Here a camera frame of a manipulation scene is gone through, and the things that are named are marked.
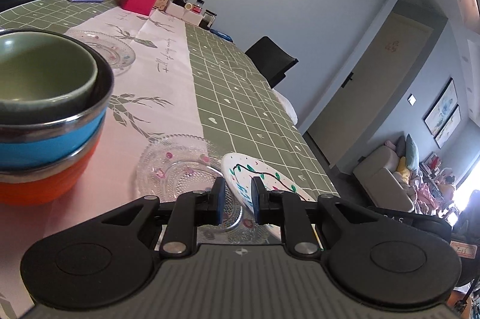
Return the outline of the clear glass plate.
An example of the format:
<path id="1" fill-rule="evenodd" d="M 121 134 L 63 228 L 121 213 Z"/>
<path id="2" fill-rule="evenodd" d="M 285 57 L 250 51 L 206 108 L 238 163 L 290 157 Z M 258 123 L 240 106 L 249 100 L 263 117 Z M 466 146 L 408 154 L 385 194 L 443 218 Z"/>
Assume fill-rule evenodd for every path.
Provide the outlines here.
<path id="1" fill-rule="evenodd" d="M 140 196 L 155 195 L 162 203 L 174 202 L 185 192 L 209 191 L 222 175 L 219 144 L 191 134 L 170 134 L 151 143 L 137 165 L 136 187 Z M 262 244 L 269 231 L 225 189 L 224 213 L 219 226 L 200 226 L 197 240 L 216 244 Z"/>
<path id="2" fill-rule="evenodd" d="M 134 61 L 134 50 L 120 39 L 96 31 L 69 30 L 66 35 L 90 46 L 110 65 L 115 76 L 127 72 Z"/>

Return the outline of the orange steel bowl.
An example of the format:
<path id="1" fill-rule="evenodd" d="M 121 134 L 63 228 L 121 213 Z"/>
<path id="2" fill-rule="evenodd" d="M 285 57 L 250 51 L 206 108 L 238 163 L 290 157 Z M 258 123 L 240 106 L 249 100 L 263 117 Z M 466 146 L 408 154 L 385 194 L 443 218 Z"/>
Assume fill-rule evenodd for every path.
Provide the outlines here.
<path id="1" fill-rule="evenodd" d="M 1 204 L 34 206 L 56 200 L 72 189 L 85 172 L 101 137 L 104 121 L 71 154 L 38 168 L 1 172 Z"/>

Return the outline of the blue steel bowl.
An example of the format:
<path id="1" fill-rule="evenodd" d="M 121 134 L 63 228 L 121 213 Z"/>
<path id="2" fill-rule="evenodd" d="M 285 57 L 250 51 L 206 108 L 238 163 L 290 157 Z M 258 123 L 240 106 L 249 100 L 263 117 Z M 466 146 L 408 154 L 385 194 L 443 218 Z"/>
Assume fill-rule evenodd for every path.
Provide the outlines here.
<path id="1" fill-rule="evenodd" d="M 40 31 L 37 29 L 5 31 Z M 53 35 L 55 32 L 42 31 Z M 97 78 L 85 107 L 78 113 L 51 122 L 30 125 L 2 125 L 1 169 L 7 171 L 38 168 L 56 162 L 83 145 L 106 114 L 114 86 L 114 74 L 107 61 L 91 47 L 62 35 L 93 55 Z"/>

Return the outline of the green ceramic bowl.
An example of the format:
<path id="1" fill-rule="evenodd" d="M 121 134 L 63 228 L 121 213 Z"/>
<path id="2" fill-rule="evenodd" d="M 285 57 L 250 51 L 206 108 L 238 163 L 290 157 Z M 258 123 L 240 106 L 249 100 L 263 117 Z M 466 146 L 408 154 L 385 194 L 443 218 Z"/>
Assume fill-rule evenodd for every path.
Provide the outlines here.
<path id="1" fill-rule="evenodd" d="M 62 35 L 1 33 L 1 123 L 30 125 L 80 112 L 98 66 L 92 54 Z"/>

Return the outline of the beige sofa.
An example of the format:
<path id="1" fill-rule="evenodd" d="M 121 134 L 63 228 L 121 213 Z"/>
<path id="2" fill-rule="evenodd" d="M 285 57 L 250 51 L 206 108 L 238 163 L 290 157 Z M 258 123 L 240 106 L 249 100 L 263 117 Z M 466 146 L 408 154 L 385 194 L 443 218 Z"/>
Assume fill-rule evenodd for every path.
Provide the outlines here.
<path id="1" fill-rule="evenodd" d="M 416 192 L 410 181 L 416 177 L 419 166 L 407 166 L 406 151 L 406 138 L 401 135 L 395 143 L 385 141 L 354 168 L 354 177 L 376 207 L 414 211 Z"/>

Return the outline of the white cloth on stool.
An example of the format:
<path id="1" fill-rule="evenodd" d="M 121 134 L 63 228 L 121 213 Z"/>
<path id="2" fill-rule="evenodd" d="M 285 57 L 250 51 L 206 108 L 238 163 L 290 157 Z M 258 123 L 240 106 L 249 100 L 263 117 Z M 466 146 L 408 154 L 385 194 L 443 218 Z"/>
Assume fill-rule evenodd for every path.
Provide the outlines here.
<path id="1" fill-rule="evenodd" d="M 282 95 L 280 92 L 278 92 L 276 89 L 272 89 L 272 92 L 275 94 L 276 98 L 278 99 L 283 109 L 286 111 L 286 114 L 292 120 L 293 124 L 297 125 L 298 117 L 292 103 L 290 103 L 290 101 L 286 97 L 284 97 L 284 95 Z"/>

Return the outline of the green checked tablecloth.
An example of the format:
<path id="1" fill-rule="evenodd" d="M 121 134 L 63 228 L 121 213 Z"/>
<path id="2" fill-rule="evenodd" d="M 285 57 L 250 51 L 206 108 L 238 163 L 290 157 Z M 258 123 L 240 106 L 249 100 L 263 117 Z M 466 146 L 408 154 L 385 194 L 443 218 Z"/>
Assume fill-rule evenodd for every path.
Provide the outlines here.
<path id="1" fill-rule="evenodd" d="M 254 156 L 311 196 L 334 185 L 270 86 L 234 44 L 185 24 L 202 134 L 226 152 Z"/>

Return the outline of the cream door right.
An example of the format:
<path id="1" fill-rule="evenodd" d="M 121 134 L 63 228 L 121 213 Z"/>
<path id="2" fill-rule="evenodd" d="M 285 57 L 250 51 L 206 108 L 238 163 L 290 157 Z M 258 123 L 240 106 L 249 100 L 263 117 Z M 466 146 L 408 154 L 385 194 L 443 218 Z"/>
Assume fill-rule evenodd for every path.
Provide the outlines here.
<path id="1" fill-rule="evenodd" d="M 336 164 L 385 106 L 434 29 L 392 13 L 352 72 L 308 129 L 329 164 Z"/>

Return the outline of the black chair right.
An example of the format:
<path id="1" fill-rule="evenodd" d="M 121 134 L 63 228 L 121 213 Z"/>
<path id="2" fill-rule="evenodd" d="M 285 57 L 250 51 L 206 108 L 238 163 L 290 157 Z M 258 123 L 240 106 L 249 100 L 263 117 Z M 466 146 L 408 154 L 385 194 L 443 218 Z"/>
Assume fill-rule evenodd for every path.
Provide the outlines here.
<path id="1" fill-rule="evenodd" d="M 268 36 L 263 36 L 255 42 L 245 54 L 272 88 L 278 85 L 286 77 L 287 71 L 299 62 Z"/>

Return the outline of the blue packet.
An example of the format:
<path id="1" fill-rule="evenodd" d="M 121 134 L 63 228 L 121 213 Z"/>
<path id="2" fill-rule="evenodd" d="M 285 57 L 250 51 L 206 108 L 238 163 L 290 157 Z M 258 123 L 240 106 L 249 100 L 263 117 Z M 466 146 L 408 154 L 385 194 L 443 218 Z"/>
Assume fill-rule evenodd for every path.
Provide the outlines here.
<path id="1" fill-rule="evenodd" d="M 210 32 L 214 35 L 216 35 L 217 37 L 221 38 L 221 39 L 224 39 L 225 41 L 228 41 L 230 43 L 233 43 L 233 39 L 231 36 L 229 36 L 228 34 L 224 33 L 224 32 L 221 32 L 221 31 L 218 31 L 218 30 L 215 30 L 213 28 L 210 28 Z"/>

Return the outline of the dark glass jar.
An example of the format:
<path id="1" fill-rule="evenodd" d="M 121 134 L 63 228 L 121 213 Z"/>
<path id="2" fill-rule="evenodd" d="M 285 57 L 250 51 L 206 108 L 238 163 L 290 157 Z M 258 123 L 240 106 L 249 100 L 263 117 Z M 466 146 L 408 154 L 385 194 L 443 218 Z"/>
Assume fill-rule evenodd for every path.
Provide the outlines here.
<path id="1" fill-rule="evenodd" d="M 209 31 L 213 23 L 215 22 L 216 17 L 217 15 L 214 12 L 206 9 L 202 16 L 202 20 L 199 22 L 199 27 L 206 31 Z"/>

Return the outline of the white box on table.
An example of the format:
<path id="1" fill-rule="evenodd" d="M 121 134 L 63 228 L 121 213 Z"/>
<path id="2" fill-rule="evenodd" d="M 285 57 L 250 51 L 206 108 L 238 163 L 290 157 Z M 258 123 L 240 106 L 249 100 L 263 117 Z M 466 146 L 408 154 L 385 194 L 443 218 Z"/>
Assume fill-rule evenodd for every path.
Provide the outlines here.
<path id="1" fill-rule="evenodd" d="M 168 3 L 168 6 L 165 9 L 165 12 L 170 16 L 174 16 L 176 18 L 181 19 L 184 22 L 187 22 L 195 26 L 198 26 L 203 19 L 203 16 L 201 14 L 197 14 L 182 6 L 175 5 L 173 2 Z"/>

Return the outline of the small red label bottle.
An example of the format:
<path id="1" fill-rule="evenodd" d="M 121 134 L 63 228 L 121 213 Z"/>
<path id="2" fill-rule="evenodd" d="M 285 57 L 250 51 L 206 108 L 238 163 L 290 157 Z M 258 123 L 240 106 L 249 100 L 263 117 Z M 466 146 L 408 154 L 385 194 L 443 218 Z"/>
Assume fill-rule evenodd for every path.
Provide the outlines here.
<path id="1" fill-rule="evenodd" d="M 192 5 L 191 11 L 195 14 L 201 14 L 203 5 L 204 5 L 203 0 L 196 0 L 196 2 Z"/>

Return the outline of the black lid jar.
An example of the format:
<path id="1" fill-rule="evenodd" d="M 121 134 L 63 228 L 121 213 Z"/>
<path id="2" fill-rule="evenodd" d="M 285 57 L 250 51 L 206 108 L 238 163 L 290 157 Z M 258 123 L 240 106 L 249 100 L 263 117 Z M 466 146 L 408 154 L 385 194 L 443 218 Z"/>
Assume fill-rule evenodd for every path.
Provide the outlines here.
<path id="1" fill-rule="evenodd" d="M 172 2 L 174 3 L 174 5 L 184 8 L 188 3 L 188 0 L 173 0 Z"/>

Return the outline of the framed wall picture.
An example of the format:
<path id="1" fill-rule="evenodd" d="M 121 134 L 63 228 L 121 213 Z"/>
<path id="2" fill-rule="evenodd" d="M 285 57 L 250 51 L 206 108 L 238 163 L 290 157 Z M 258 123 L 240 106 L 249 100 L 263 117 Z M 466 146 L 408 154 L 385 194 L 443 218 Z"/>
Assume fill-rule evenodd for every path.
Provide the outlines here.
<path id="1" fill-rule="evenodd" d="M 424 117 L 424 123 L 439 148 L 448 141 L 460 124 L 461 112 L 453 78 L 440 93 L 439 98 Z"/>

